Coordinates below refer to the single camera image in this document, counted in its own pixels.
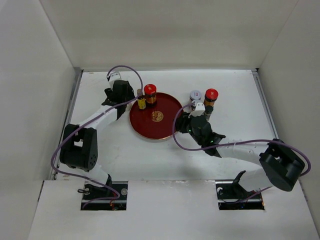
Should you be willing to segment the small yellow label oil bottle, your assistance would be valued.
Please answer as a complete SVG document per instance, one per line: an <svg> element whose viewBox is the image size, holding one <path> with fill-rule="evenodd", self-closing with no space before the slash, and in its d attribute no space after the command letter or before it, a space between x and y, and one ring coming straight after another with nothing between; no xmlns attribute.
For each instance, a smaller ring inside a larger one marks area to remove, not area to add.
<svg viewBox="0 0 320 240"><path fill-rule="evenodd" d="M145 96L144 96L141 88L137 90L137 96L138 96L138 98L137 98L138 108L140 110L144 110L147 107L147 105L146 105Z"/></svg>

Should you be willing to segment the red lid chili sauce jar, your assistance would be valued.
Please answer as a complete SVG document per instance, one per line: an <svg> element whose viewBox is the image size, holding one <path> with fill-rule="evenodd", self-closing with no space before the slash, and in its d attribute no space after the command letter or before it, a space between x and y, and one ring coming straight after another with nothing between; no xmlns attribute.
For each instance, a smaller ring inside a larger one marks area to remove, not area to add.
<svg viewBox="0 0 320 240"><path fill-rule="evenodd" d="M145 101L148 105L153 106L157 103L157 87L154 84L144 86Z"/></svg>

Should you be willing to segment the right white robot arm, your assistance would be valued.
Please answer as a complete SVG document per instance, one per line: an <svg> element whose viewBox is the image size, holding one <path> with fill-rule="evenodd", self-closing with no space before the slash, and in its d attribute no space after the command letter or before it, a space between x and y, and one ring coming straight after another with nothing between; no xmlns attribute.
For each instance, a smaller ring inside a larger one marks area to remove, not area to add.
<svg viewBox="0 0 320 240"><path fill-rule="evenodd" d="M175 117L173 132L189 134L203 151L211 157L232 158L253 163L257 170L241 170L234 179L232 192L238 198L251 190L276 187L282 191L293 190L303 170L309 166L301 159L302 153L280 139L240 141L213 132L206 118L183 112Z"/></svg>

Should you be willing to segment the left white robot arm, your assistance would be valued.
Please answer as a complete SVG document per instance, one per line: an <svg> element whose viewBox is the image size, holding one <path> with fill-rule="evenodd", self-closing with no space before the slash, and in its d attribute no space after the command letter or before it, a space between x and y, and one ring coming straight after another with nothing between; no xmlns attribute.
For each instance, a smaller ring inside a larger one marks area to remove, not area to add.
<svg viewBox="0 0 320 240"><path fill-rule="evenodd" d="M98 136L126 111L125 102L135 98L134 90L126 80L113 80L111 88L105 90L106 100L89 118L78 124L69 123L64 128L63 139L67 140L60 149L59 160L77 175L93 180L95 193L100 199L112 195L110 176L98 164Z"/></svg>

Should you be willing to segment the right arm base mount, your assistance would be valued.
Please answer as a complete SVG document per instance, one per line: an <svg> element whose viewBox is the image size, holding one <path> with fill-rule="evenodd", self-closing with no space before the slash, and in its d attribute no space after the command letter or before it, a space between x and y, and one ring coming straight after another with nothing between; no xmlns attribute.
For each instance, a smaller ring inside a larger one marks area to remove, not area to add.
<svg viewBox="0 0 320 240"><path fill-rule="evenodd" d="M262 194L246 191L239 181L246 171L241 171L234 179L215 182L217 205L221 211L264 210Z"/></svg>

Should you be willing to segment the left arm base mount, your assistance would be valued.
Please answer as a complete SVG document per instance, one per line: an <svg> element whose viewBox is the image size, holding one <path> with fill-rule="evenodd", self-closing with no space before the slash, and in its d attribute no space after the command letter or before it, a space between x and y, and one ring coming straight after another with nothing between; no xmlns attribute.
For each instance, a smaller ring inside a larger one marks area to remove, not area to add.
<svg viewBox="0 0 320 240"><path fill-rule="evenodd" d="M82 211L125 211L129 183L113 181L111 187L119 194L86 182L83 188L77 190L79 194L82 194L80 209Z"/></svg>

